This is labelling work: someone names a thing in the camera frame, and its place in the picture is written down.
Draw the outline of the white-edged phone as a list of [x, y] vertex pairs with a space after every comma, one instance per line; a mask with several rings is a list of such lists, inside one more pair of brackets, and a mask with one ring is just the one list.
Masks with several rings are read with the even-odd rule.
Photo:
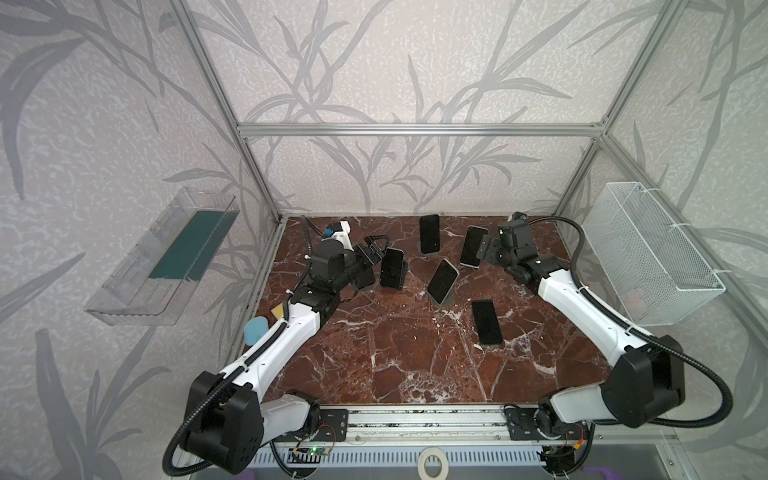
[[480, 266], [481, 259], [478, 257], [478, 252], [487, 234], [488, 230], [483, 227], [472, 225], [467, 228], [459, 260], [461, 266], [470, 268]]

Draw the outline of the black phone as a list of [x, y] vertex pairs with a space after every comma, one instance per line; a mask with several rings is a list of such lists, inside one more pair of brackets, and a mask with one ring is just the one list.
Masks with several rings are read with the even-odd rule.
[[482, 345], [503, 344], [504, 339], [494, 302], [490, 299], [472, 301], [471, 308], [479, 343]]
[[431, 214], [419, 218], [419, 251], [422, 255], [438, 253], [441, 248], [440, 216]]

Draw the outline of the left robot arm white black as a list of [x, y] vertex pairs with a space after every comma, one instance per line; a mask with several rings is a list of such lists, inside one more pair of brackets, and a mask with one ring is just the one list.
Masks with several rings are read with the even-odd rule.
[[328, 322], [350, 284], [368, 280], [388, 250], [385, 235], [351, 246], [346, 233], [320, 241], [282, 302], [282, 314], [256, 344], [218, 373], [192, 383], [184, 419], [162, 458], [169, 477], [216, 466], [237, 475], [264, 445], [290, 432], [316, 431], [319, 402], [301, 393], [264, 396], [297, 351]]

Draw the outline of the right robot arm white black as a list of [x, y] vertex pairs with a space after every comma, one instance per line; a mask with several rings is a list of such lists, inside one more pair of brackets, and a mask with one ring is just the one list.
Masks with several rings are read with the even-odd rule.
[[[532, 227], [536, 220], [517, 212], [495, 233], [483, 236], [477, 257], [504, 269], [555, 307], [602, 353], [611, 370], [601, 383], [570, 387], [539, 399], [535, 422], [552, 437], [566, 424], [623, 425], [638, 428], [647, 423], [683, 429], [716, 425], [732, 412], [734, 397], [727, 383], [711, 368], [684, 353], [671, 336], [656, 337], [631, 323], [594, 295], [583, 283], [578, 260], [586, 243], [583, 228], [569, 220], [578, 243], [564, 264], [554, 254], [537, 250]], [[719, 390], [717, 410], [703, 418], [678, 420], [666, 413], [681, 406], [686, 397], [684, 368], [690, 366]]]

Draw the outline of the green-edged phone on stand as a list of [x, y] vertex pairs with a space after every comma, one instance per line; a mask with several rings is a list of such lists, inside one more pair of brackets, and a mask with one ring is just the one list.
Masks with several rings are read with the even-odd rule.
[[382, 259], [379, 285], [401, 291], [404, 288], [408, 264], [403, 250], [388, 248]]

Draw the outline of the yellow sponge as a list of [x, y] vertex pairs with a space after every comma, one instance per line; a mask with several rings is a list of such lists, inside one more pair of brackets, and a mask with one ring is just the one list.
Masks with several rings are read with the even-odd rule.
[[271, 312], [271, 314], [274, 316], [274, 318], [276, 320], [283, 319], [284, 318], [284, 304], [280, 303], [280, 304], [276, 305], [275, 307], [273, 307], [270, 310], [270, 312]]

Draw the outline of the white tape roll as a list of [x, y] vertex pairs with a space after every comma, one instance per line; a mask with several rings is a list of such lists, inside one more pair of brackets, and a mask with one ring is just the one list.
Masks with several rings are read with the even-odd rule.
[[450, 473], [450, 463], [444, 450], [428, 447], [417, 457], [417, 475], [420, 480], [446, 480]]

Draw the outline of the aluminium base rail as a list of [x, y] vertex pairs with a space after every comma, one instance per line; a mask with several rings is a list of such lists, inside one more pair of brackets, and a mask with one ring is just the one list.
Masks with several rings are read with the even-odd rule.
[[190, 426], [183, 448], [240, 447], [309, 438], [338, 446], [575, 443], [587, 428], [537, 425], [533, 404], [331, 405], [295, 395], [251, 406], [214, 406]]

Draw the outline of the clear plastic wall bin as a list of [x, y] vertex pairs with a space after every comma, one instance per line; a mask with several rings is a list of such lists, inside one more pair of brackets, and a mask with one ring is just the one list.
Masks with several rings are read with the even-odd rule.
[[181, 188], [84, 310], [109, 326], [173, 326], [240, 208], [229, 193]]

